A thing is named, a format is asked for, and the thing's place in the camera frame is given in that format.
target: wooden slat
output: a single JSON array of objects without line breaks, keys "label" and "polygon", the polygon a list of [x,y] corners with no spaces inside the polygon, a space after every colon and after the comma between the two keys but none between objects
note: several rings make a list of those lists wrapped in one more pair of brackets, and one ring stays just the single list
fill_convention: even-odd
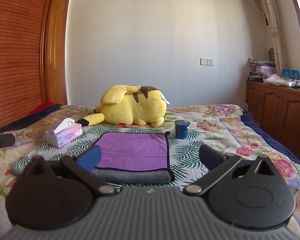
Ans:
[{"label": "wooden slat", "polygon": [[49,2],[0,0],[0,127],[42,104],[42,30]]}]

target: light switch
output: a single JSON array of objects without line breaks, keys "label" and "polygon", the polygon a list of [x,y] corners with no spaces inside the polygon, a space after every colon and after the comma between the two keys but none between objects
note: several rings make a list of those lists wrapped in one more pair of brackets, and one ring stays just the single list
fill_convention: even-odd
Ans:
[{"label": "light switch", "polygon": [[208,58],[208,66],[213,66],[213,58]]},{"label": "light switch", "polygon": [[200,59],[200,65],[207,66],[208,65],[208,59],[207,58],[201,58]]}]

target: cable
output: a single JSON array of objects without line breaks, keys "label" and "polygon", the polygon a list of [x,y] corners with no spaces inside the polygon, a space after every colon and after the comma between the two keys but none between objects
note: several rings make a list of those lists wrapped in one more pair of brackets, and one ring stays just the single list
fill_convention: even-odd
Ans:
[{"label": "cable", "polygon": [[258,5],[258,3],[257,3],[256,0],[254,0],[254,1],[256,2],[256,5],[259,7],[259,9],[260,9],[261,11],[265,11],[265,10],[263,10],[262,8],[260,8],[260,6]]}]

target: purple towel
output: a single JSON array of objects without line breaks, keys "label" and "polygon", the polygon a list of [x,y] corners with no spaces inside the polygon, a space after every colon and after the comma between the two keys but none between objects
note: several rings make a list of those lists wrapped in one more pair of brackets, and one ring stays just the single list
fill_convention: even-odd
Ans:
[{"label": "purple towel", "polygon": [[96,145],[102,151],[96,168],[134,172],[169,169],[166,134],[108,132]]}]

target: pikachu plush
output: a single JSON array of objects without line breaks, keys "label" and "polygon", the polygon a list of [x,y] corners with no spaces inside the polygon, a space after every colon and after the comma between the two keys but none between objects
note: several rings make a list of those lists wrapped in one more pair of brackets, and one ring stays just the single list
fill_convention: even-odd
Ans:
[{"label": "pikachu plush", "polygon": [[154,87],[116,85],[102,96],[95,114],[88,115],[77,123],[92,126],[106,121],[112,124],[146,125],[152,127],[163,124],[167,104],[164,95]]}]

